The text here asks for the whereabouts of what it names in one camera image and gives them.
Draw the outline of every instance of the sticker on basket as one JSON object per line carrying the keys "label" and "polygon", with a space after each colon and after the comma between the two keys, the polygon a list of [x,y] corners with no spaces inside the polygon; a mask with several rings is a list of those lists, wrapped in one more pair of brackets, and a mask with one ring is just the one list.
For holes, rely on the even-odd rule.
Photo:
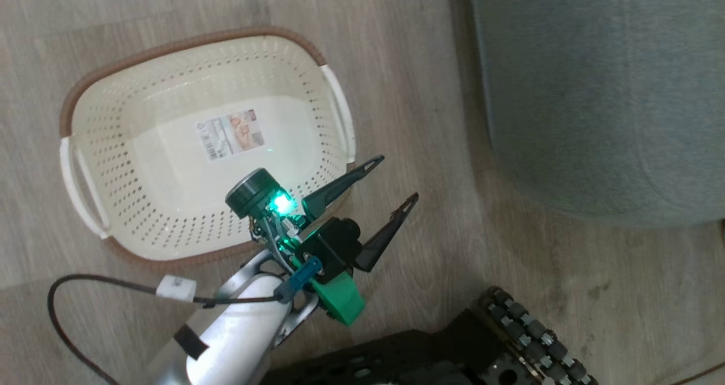
{"label": "sticker on basket", "polygon": [[265,144],[254,109],[199,122],[197,133],[210,161],[238,155]]}

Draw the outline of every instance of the white plastic basket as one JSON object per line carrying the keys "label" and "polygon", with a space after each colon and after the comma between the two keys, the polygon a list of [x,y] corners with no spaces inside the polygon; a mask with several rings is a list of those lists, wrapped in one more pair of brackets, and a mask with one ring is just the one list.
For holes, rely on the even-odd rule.
{"label": "white plastic basket", "polygon": [[165,263],[251,245],[224,197],[252,170],[267,168],[300,200],[355,160],[334,73],[306,40],[273,27],[175,42],[94,72],[67,97],[61,137],[83,222],[127,258]]}

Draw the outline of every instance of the blue connector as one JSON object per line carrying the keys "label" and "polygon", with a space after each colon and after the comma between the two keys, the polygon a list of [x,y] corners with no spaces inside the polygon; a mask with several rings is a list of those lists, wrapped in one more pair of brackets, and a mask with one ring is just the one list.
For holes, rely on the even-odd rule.
{"label": "blue connector", "polygon": [[300,266],[300,269],[297,269],[289,279],[278,285],[277,289],[274,289],[274,295],[280,297],[280,303],[287,304],[292,302],[295,299],[295,294],[308,284],[321,270],[322,262],[316,256],[310,256],[308,261]]}

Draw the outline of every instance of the gray fabric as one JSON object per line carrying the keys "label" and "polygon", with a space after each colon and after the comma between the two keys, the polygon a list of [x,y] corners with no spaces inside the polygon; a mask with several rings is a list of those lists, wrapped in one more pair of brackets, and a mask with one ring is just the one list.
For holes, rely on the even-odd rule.
{"label": "gray fabric", "polygon": [[725,0],[474,0],[492,147],[522,191],[627,225],[725,217]]}

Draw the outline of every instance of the wire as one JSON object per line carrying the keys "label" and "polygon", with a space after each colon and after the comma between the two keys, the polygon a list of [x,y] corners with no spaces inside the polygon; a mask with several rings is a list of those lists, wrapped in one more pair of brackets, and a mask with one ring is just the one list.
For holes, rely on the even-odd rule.
{"label": "wire", "polygon": [[[272,216],[274,217],[275,225],[277,226],[277,231],[278,231],[277,233],[280,233],[280,234],[285,233],[284,229],[282,228],[282,220],[280,220],[279,215],[276,212],[273,212]],[[293,255],[293,253],[291,251],[289,251],[287,248],[285,248],[284,246],[282,246],[282,248],[278,248],[278,249],[287,256]]]}
{"label": "wire", "polygon": [[267,233],[267,241],[270,243],[271,246],[270,252],[272,253],[272,258],[274,258],[277,263],[282,266],[282,269],[285,269],[285,271],[287,271],[290,275],[295,274],[295,269],[292,269],[292,266],[290,266],[287,261],[284,260],[284,258],[282,257],[282,253],[277,247],[275,236],[272,235],[272,227],[270,226],[270,223],[262,218],[262,225],[264,225],[264,230]]}
{"label": "wire", "polygon": [[696,379],[705,377],[705,375],[710,375],[713,372],[715,372],[719,369],[722,369],[723,367],[725,367],[725,361],[721,362],[720,364],[715,365],[714,367],[711,367],[710,369],[706,369],[697,375],[692,375],[692,377],[684,378],[683,380],[678,380],[678,382],[673,383],[673,385],[685,385],[686,383],[690,383]]}
{"label": "wire", "polygon": [[[98,281],[104,282],[106,284],[118,285],[126,289],[137,290],[137,292],[154,295],[156,294],[156,289],[148,285],[135,284],[129,281],[122,281],[121,279],[115,279],[114,277],[75,273],[72,275],[60,277],[60,279],[53,282],[53,284],[50,286],[50,289],[48,290],[48,314],[50,315],[50,321],[53,324],[55,332],[58,334],[65,346],[68,347],[70,352],[72,352],[77,357],[77,359],[79,359],[83,364],[88,366],[89,369],[93,370],[94,373],[96,373],[99,377],[103,378],[103,380],[105,380],[107,383],[118,385],[118,382],[113,377],[111,377],[111,375],[107,374],[104,370],[101,369],[101,367],[98,367],[98,365],[96,365],[93,361],[86,357],[86,355],[84,355],[83,352],[81,352],[80,349],[78,349],[78,347],[75,346],[72,341],[70,341],[70,338],[68,338],[68,335],[65,334],[65,331],[63,331],[63,328],[60,326],[58,316],[55,313],[55,292],[58,290],[60,285],[68,281]],[[242,299],[212,299],[209,297],[194,297],[194,299],[192,299],[192,302],[205,305],[206,307],[211,307],[215,305],[235,305],[239,303],[276,302],[277,300],[280,300],[279,296],[246,297]]]}

